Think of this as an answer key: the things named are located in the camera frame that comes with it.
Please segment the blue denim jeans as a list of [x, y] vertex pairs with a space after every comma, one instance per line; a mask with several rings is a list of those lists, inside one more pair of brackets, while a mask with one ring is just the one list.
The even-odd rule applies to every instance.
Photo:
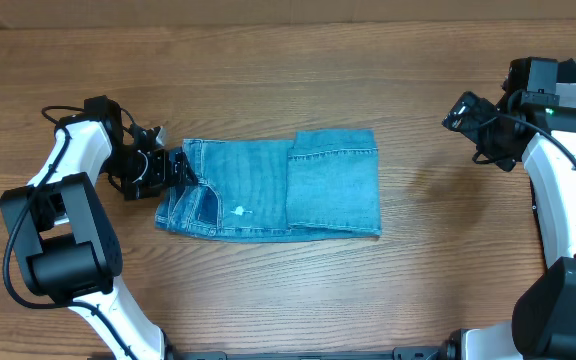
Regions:
[[370, 129], [300, 131], [292, 139], [187, 139], [198, 178], [167, 190], [154, 224], [228, 242], [304, 242], [382, 232], [378, 147]]

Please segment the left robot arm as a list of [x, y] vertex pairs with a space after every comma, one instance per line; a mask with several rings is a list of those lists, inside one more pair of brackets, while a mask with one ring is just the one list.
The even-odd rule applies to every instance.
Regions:
[[107, 96], [66, 110], [53, 122], [55, 145], [41, 170], [0, 198], [9, 234], [4, 286], [25, 308], [78, 314], [114, 359], [175, 359], [121, 276], [122, 250], [95, 184], [106, 175], [132, 201], [198, 179], [184, 153], [165, 149], [163, 128], [124, 124], [127, 110]]

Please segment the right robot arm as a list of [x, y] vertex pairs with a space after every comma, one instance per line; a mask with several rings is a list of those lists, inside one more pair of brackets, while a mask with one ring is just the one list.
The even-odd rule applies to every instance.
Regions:
[[465, 92], [442, 122], [475, 144], [474, 163], [522, 164], [546, 270], [510, 321], [453, 332], [439, 359], [576, 359], [576, 108], [560, 85], [576, 85], [574, 60], [515, 59], [497, 103]]

